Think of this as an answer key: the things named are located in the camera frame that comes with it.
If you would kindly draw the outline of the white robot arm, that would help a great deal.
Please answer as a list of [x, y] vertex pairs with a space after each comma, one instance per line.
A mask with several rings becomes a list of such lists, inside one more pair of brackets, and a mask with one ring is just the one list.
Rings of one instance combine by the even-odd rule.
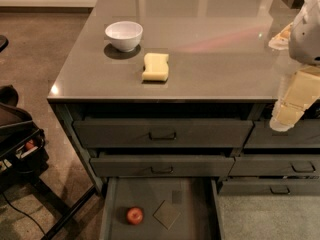
[[287, 50], [291, 59], [302, 64], [281, 82], [272, 111], [270, 128], [285, 132], [320, 98], [320, 0], [304, 0], [293, 22], [274, 36], [268, 46]]

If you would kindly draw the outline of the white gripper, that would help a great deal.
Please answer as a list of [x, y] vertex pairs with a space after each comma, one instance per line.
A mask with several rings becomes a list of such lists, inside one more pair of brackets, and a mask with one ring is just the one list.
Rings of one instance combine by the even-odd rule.
[[[292, 24], [288, 24], [271, 38], [268, 46], [275, 50], [287, 50]], [[284, 97], [276, 101], [269, 126], [277, 132], [293, 128], [304, 111], [320, 98], [320, 68], [306, 66], [292, 76]]]

